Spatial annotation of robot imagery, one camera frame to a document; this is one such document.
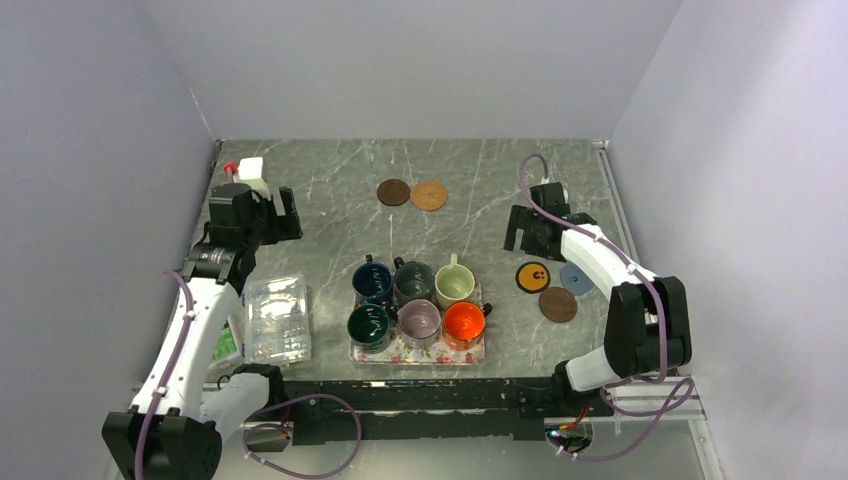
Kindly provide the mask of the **pale green cup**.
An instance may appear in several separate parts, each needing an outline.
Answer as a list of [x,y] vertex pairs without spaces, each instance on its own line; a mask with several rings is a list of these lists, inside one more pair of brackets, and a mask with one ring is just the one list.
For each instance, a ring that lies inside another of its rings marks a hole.
[[435,299],[437,305],[447,309],[451,305],[467,300],[474,291],[476,279],[472,271],[451,254],[449,262],[438,269],[435,275]]

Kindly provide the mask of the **woven rattan coaster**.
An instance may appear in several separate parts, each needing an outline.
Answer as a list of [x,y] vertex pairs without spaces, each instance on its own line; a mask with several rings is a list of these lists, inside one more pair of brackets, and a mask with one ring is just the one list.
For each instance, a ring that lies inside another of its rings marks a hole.
[[424,211],[435,211],[442,208],[448,199],[446,187],[437,181],[423,181],[416,184],[410,191],[413,205]]

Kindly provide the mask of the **blue grey coaster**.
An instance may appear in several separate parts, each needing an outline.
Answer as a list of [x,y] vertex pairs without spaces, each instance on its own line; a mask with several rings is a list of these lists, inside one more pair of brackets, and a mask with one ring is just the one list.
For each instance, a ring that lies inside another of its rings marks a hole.
[[560,269],[559,276],[563,288],[575,297],[583,296],[595,287],[589,277],[573,262],[566,262]]

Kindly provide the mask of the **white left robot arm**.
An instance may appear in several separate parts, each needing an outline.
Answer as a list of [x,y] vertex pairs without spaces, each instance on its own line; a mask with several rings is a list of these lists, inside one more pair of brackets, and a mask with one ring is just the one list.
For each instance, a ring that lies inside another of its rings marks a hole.
[[246,183],[212,189],[209,219],[181,269],[169,271],[180,293],[154,366],[124,411],[108,413],[103,440],[125,479],[210,479],[224,442],[249,417],[279,417],[287,406],[281,370],[236,368],[206,392],[216,342],[241,304],[257,250],[302,237],[291,188],[274,195]]

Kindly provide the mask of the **dark wooden coaster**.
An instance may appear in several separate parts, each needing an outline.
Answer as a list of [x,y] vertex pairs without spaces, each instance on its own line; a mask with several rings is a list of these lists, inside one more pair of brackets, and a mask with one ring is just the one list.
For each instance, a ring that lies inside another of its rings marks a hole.
[[384,205],[395,207],[406,203],[411,194],[410,186],[403,180],[391,178],[382,181],[376,191],[377,199]]
[[577,314],[578,303],[575,296],[562,287],[549,287],[538,298],[542,315],[555,323],[571,321]]

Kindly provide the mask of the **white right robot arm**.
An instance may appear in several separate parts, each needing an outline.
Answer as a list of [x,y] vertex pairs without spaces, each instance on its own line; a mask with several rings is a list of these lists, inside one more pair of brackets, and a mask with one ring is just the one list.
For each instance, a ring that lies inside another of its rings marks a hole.
[[590,392],[688,364],[692,358],[686,289],[638,265],[589,215],[571,211],[560,183],[527,189],[510,210],[504,247],[576,265],[608,300],[600,346],[559,363],[551,377],[557,411],[574,415]]

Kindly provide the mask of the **orange black-rimmed coaster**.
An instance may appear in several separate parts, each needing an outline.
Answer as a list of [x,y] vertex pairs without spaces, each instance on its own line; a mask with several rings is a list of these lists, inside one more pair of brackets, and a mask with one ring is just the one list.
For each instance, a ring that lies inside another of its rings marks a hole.
[[528,294],[540,293],[551,283],[550,271],[540,262],[526,262],[515,273],[517,287]]

